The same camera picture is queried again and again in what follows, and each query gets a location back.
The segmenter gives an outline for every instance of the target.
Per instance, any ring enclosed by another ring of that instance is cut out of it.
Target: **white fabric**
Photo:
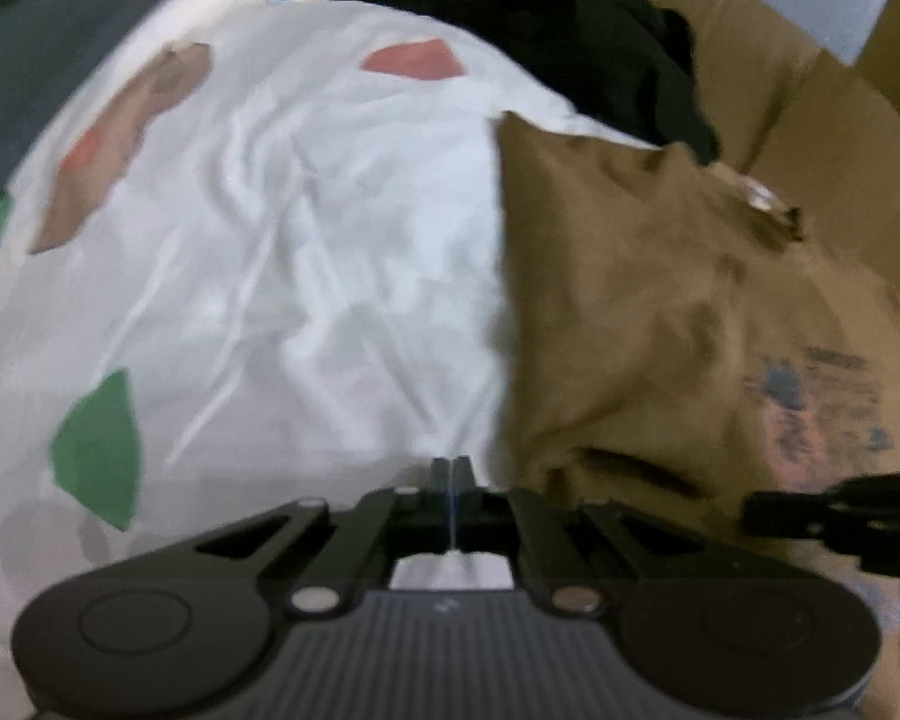
[[[351,503],[417,481],[437,455],[469,454],[480,481],[504,482],[493,120],[514,110],[638,145],[450,26],[352,2],[237,8],[196,34],[213,47],[209,79],[156,119],[106,207],[71,245],[26,256],[59,159],[189,26],[142,26],[155,37],[138,30],[98,70],[10,186],[0,720],[29,710],[7,640],[49,584],[299,495]],[[468,76],[359,70],[434,37]],[[59,490],[48,465],[69,408],[121,367],[144,451],[128,533]]]

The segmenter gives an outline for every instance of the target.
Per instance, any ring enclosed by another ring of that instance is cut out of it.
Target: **brown cloth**
[[[211,64],[207,45],[167,50],[113,98],[60,163],[31,254],[62,247],[76,237],[127,172],[143,144],[146,126],[192,95],[210,74]]]
[[[900,720],[900,581],[736,526],[754,490],[900,471],[900,295],[684,146],[638,151],[515,116],[499,141],[520,481],[849,584],[885,632],[864,714]]]

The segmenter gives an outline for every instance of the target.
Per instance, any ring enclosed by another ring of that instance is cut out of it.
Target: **silver screw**
[[[290,603],[306,614],[325,614],[340,605],[340,594],[330,587],[303,587],[290,596]]]
[[[300,498],[295,504],[301,509],[323,509],[327,502],[323,498]]]
[[[604,597],[595,589],[578,584],[561,587],[550,598],[550,603],[568,614],[592,613],[603,601]]]

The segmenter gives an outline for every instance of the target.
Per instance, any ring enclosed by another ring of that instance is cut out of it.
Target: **cardboard flap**
[[[744,169],[821,52],[759,0],[650,0],[679,11],[697,36],[701,103],[721,159]]]
[[[900,288],[900,114],[854,71],[822,53],[751,174]]]

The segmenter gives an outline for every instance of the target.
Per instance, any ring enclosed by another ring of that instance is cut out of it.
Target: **ribbed gray panel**
[[[252,689],[193,720],[714,717],[647,685],[595,623],[549,617],[523,592],[380,592],[298,626]]]

